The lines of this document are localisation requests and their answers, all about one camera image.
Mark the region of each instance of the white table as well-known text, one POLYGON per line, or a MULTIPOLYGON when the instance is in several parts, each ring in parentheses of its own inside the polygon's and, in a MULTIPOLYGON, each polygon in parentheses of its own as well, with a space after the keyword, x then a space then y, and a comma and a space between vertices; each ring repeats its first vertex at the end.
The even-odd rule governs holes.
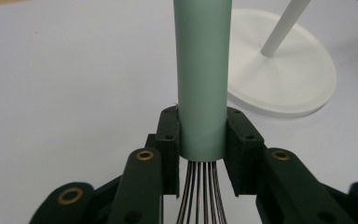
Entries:
MULTIPOLYGON (((288 0, 234 1, 282 13, 288 0)), ((0 223, 27 223, 57 187, 98 188, 177 102, 172 1, 25 1, 0 6, 0 223)), ((299 23, 337 69, 330 102, 301 119, 245 112, 268 147, 292 150, 323 183, 358 181, 358 2, 311 1, 299 23)), ((222 162, 229 223, 261 223, 255 197, 235 198, 222 162)), ((181 163, 181 186, 186 162, 181 163)), ((165 223, 180 201, 165 198, 165 223)))

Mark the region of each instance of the metal wire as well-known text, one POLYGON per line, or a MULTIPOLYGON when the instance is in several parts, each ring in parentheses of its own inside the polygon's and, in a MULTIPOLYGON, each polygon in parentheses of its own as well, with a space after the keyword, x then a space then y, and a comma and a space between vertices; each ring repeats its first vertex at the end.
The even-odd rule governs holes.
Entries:
POLYGON ((188 162, 185 189, 176 223, 183 224, 185 219, 186 224, 190 222, 227 224, 215 161, 188 162), (193 205, 195 205, 195 214, 192 213, 193 205))

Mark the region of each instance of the black object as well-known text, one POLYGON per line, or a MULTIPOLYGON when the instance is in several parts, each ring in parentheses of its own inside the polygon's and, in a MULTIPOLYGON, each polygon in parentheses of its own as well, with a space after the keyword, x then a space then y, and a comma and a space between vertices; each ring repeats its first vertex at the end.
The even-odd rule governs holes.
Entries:
MULTIPOLYGON (((122 176, 96 190, 86 183, 59 187, 31 224, 162 223, 162 196, 179 195, 179 138, 177 107, 169 107, 145 148, 130 154, 122 176)), ((358 223, 358 183, 349 194, 323 185, 294 153, 267 148, 245 115, 230 107, 224 161, 234 194, 257 195, 264 224, 358 223)))

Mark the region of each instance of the white stand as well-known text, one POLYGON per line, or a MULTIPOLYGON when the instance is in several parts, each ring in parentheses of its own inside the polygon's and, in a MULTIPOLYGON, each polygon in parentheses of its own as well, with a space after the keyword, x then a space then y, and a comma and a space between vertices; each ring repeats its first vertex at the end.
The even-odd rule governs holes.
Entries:
POLYGON ((282 43, 275 41, 262 54, 279 20, 280 16, 265 11, 233 10, 228 93, 256 113, 279 118, 306 116, 331 98, 336 69, 324 46, 297 24, 291 30, 290 26, 288 34, 282 32, 282 43))

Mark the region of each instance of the white round base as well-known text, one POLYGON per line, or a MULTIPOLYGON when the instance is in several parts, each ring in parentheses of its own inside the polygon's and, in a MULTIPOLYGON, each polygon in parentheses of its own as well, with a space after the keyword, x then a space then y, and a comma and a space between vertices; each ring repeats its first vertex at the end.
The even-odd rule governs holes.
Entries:
POLYGON ((256 113, 298 118, 330 99, 336 69, 324 46, 297 24, 273 57, 262 55, 279 18, 259 10, 232 11, 228 93, 256 113))

